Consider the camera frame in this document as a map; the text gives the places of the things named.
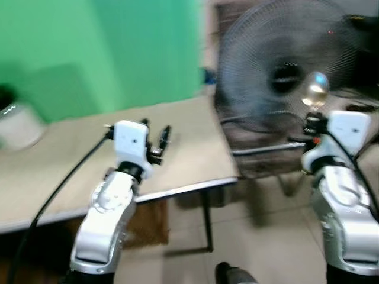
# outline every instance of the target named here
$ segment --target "metal table leg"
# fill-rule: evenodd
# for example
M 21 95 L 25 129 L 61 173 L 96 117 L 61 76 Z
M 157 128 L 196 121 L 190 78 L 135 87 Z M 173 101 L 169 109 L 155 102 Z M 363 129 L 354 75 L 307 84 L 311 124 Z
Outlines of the metal table leg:
M 212 236 L 212 223 L 210 217 L 210 203 L 209 203 L 209 192 L 208 190 L 200 191 L 201 204 L 203 206 L 203 214 L 205 221 L 205 232 L 207 234 L 208 247 L 207 251 L 213 251 L 213 236 Z

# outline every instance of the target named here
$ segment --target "table edge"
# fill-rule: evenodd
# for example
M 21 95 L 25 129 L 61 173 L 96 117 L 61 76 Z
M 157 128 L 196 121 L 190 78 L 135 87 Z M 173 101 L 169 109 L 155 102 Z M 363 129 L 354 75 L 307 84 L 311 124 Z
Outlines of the table edge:
M 236 183 L 238 181 L 238 177 L 224 177 L 221 179 L 208 180 L 206 182 L 194 183 L 192 185 L 185 185 L 179 188 L 170 189 L 168 191 L 154 192 L 148 193 L 145 195 L 140 195 L 135 198 L 136 202 L 145 203 L 149 201 L 154 201 L 156 199 L 169 198 L 170 196 L 179 195 L 182 193 L 191 193 L 193 191 L 198 191 L 200 189 L 206 188 L 214 188 L 217 186 L 229 185 L 232 183 Z M 47 225 L 54 222 L 60 222 L 67 219 L 72 219 L 80 216 L 84 216 L 88 211 L 88 208 L 79 208 L 70 211 L 62 211 L 52 215 L 42 216 L 38 222 L 38 225 Z M 28 221 L 16 221 L 6 224 L 0 223 L 0 234 L 7 234 L 14 231 L 24 230 L 28 228 L 31 220 Z

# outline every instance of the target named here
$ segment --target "metal pipe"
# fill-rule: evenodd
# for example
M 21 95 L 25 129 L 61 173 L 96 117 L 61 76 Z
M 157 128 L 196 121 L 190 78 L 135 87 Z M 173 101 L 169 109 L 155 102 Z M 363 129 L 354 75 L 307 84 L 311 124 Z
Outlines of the metal pipe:
M 263 154 L 263 153 L 274 152 L 274 151 L 296 150 L 296 149 L 303 148 L 305 145 L 306 145 L 305 143 L 293 142 L 293 143 L 274 145 L 274 146 L 268 146 L 268 147 L 260 147 L 260 148 L 254 148 L 254 149 L 233 150 L 232 155 L 233 156 L 247 156 L 247 155 Z

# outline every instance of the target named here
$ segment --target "green backdrop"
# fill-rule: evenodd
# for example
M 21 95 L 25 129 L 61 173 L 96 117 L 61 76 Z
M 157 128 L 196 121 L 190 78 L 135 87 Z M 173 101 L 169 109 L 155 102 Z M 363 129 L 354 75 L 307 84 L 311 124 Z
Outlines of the green backdrop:
M 0 83 L 46 121 L 192 97 L 196 0 L 1 0 Z

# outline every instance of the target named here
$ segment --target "fan motor hub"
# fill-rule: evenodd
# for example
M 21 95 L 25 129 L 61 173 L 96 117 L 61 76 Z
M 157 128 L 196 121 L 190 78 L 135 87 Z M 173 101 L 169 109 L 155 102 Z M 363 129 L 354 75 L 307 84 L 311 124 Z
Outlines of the fan motor hub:
M 278 96 L 283 96 L 296 88 L 304 79 L 304 73 L 296 63 L 286 62 L 274 67 L 270 85 Z

